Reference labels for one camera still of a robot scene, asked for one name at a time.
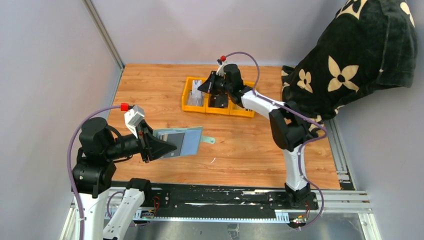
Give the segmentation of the white silver credit card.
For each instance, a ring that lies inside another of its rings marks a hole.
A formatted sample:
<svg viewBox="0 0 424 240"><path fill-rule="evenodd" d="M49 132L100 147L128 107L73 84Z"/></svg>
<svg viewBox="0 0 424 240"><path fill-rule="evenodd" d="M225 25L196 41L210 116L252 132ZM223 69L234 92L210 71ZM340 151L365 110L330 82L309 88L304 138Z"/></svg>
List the white silver credit card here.
<svg viewBox="0 0 424 240"><path fill-rule="evenodd" d="M197 99L201 99L202 98L202 91L199 90L199 87L202 85L202 80L200 79L195 79L192 81L192 98L197 100Z"/></svg>

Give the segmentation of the black credit card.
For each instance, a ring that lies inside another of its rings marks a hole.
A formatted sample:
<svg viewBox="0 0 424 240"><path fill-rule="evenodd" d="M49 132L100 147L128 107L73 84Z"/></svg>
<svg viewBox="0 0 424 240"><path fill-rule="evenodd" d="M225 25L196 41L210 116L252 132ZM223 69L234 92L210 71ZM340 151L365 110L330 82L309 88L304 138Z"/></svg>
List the black credit card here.
<svg viewBox="0 0 424 240"><path fill-rule="evenodd" d="M173 144L176 146L176 149L165 154L162 158L168 159L168 158L175 158L179 157L181 154L181 148L183 144L185 133L184 132L168 132L164 133L162 135L162 139L170 144Z"/></svg>

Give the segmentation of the mint green leather card holder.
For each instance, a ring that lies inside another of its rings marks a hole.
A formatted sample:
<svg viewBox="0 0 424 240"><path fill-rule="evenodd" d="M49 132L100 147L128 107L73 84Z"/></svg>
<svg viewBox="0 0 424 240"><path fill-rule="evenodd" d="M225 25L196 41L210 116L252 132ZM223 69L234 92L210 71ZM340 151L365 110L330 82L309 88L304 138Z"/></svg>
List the mint green leather card holder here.
<svg viewBox="0 0 424 240"><path fill-rule="evenodd" d="M184 156L196 155L199 151L200 143L215 144L216 139L203 135L203 127L188 128L162 128L153 130L153 136L167 143L174 144L173 150L160 159L172 159Z"/></svg>

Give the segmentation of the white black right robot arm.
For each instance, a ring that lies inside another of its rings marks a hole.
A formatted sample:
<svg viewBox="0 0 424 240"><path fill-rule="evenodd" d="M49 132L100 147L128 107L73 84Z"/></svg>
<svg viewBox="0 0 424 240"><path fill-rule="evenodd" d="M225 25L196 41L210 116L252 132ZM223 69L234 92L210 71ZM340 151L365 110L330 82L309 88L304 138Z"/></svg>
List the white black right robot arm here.
<svg viewBox="0 0 424 240"><path fill-rule="evenodd" d="M221 65L198 88L211 95L224 95L237 106L252 110L269 120L272 139L282 150L286 167L283 202L292 209L318 209L316 194L305 171L303 144L310 139L310 123L303 119L297 105L270 99L246 85L236 64Z"/></svg>

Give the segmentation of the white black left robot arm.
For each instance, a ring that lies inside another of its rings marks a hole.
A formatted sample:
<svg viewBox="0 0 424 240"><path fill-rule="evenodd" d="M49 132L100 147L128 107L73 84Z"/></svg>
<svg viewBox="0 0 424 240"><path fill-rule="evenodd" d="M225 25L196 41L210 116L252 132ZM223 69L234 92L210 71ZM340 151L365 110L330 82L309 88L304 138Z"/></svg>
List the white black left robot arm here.
<svg viewBox="0 0 424 240"><path fill-rule="evenodd" d="M116 162L139 154L146 163L174 151L177 146L153 136L153 129L142 120L136 134L121 135L106 119L93 117L82 123L76 165L71 171L75 207L80 218L75 223L81 240L119 240L125 235L138 207L154 200L151 182L132 178L126 185L124 200L103 228L107 197L116 171Z"/></svg>

